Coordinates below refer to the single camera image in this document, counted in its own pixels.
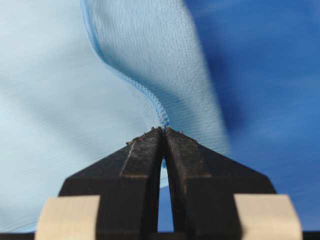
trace wooden block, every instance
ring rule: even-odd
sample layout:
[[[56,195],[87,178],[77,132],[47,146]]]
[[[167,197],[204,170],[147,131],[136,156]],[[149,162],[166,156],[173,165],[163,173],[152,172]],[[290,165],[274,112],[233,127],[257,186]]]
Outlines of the wooden block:
[[[35,240],[95,240],[99,195],[51,197],[39,221]]]
[[[286,194],[234,194],[242,240],[302,240],[302,228]]]

